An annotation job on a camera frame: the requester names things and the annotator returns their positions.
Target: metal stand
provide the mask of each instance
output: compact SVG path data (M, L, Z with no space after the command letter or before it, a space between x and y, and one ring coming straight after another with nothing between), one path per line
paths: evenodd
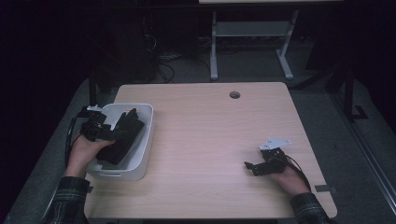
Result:
M288 61L285 58L299 10L294 10L290 21L217 21L216 11L212 21L212 52L210 53L210 78L217 80L218 63L216 58L217 36L284 36L285 42L276 56L282 66L286 79L293 79Z

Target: flannel shirt sleeve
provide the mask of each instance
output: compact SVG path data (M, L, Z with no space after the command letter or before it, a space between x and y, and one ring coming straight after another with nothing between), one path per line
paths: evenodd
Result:
M90 181L64 176L59 183L45 223L84 223L84 204Z
M293 197L290 205L299 224L335 223L327 216L313 193L302 193Z

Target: hand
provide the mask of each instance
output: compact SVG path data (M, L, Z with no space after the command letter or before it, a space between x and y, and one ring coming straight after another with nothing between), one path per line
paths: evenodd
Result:
M286 166L282 174L270 174L268 176L274 179L292 197L311 192L300 176L289 166Z
M84 178L88 164L96 154L104 147L113 144L115 141L91 142L83 134L75 140L70 153L65 176L75 176Z

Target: dark background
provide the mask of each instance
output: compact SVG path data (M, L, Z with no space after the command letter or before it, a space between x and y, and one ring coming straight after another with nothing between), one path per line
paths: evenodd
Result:
M111 3L118 4L117 8L148 2ZM125 83L148 83L155 76L157 59L156 52L146 51L152 43L144 34L156 35L164 46L191 55L196 51L194 38L210 34L210 10L132 8L115 14L100 3L0 1L1 93L6 111L2 113L0 220L6 217L83 80L95 73L100 91ZM307 67L325 70L341 63L368 88L395 131L396 7L386 1L318 7L324 7L321 20L310 20L318 12L307 8L295 29L296 36L317 40Z

